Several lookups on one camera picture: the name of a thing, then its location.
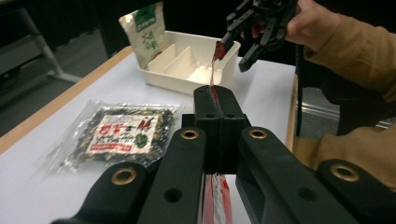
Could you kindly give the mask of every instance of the green label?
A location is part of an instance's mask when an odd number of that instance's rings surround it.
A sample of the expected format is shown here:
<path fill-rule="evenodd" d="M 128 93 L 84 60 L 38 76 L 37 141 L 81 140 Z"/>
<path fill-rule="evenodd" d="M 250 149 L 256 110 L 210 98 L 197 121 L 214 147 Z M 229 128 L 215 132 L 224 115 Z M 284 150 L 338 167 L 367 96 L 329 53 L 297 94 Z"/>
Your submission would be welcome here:
<path fill-rule="evenodd" d="M 136 15 L 134 16 L 134 20 L 136 22 L 136 30 L 140 32 L 150 25 L 154 24 L 155 19 L 155 5 L 151 5 L 148 7 L 143 7 L 137 10 Z"/>

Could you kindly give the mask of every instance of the hand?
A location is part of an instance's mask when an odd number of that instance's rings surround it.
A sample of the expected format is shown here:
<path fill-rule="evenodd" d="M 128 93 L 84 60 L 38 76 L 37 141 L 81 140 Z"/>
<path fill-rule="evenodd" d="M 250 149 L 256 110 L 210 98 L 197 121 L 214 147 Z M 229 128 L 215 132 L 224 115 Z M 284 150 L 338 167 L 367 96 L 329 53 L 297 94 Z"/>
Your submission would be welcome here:
<path fill-rule="evenodd" d="M 287 26 L 286 39 L 318 51 L 338 28 L 340 17 L 313 0 L 299 0 L 297 5 L 297 15 Z"/>

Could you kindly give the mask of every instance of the tan sleeve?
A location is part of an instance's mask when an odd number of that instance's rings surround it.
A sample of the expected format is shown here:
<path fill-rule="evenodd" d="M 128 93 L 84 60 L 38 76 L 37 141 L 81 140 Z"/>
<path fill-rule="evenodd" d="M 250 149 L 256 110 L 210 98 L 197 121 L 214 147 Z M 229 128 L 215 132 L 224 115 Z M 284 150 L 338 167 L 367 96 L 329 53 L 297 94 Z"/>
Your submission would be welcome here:
<path fill-rule="evenodd" d="M 305 48 L 305 58 L 396 102 L 396 34 L 351 17 L 340 18 L 329 42 L 318 52 Z"/>
<path fill-rule="evenodd" d="M 297 138 L 293 154 L 299 161 L 317 169 L 322 161 L 340 159 L 352 162 L 396 189 L 396 125 L 387 130 L 364 127 L 343 135 L 325 134 L 321 139 Z"/>

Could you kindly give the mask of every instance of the white table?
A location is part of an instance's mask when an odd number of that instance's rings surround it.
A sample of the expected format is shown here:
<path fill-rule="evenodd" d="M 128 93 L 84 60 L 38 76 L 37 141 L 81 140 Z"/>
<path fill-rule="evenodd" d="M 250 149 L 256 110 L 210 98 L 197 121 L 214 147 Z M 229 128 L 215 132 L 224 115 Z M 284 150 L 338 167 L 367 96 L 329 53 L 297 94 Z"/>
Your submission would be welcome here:
<path fill-rule="evenodd" d="M 192 96 L 146 85 L 130 49 L 96 69 L 15 130 L 0 139 L 0 223 L 50 223 L 71 217 L 81 207 L 94 181 L 106 169 L 48 175 L 40 167 L 56 141 L 91 99 L 106 103 L 184 105 L 193 113 Z M 294 67 L 256 62 L 246 73 L 235 68 L 230 89 L 253 126 L 271 130 L 287 146 L 294 131 Z M 248 217 L 227 175 L 233 201 L 233 222 Z"/>

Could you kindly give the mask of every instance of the person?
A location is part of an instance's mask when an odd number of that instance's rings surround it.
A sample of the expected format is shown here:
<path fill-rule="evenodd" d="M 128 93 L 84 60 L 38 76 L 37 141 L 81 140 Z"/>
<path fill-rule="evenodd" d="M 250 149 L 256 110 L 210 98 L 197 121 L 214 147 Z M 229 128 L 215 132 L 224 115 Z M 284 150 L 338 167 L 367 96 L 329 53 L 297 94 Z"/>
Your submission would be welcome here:
<path fill-rule="evenodd" d="M 308 61 L 396 102 L 396 34 L 332 12 L 313 0 L 299 0 L 297 8 L 286 39 L 304 45 Z M 326 133 L 319 139 L 296 137 L 293 154 L 313 169 L 329 159 L 352 162 L 396 189 L 396 124 L 386 130 L 360 127 L 342 136 Z"/>

